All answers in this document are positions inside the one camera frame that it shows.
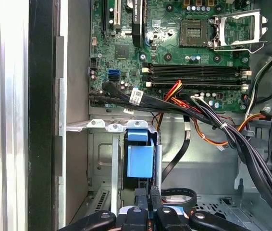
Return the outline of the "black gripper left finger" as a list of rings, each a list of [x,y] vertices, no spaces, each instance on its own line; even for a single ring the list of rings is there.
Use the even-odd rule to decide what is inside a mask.
[[[61,228],[62,231],[147,231],[148,199],[144,188],[135,189],[135,204],[122,207],[118,215],[100,210]]]

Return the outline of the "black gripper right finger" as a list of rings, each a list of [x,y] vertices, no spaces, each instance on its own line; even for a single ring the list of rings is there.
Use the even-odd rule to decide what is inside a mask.
[[[175,210],[175,204],[163,204],[161,197],[183,195],[190,199],[178,203],[183,211]],[[192,211],[197,204],[197,194],[188,188],[172,188],[160,190],[153,186],[150,198],[155,213],[154,219],[158,231],[246,231],[247,229],[234,224],[216,214],[202,210]]]

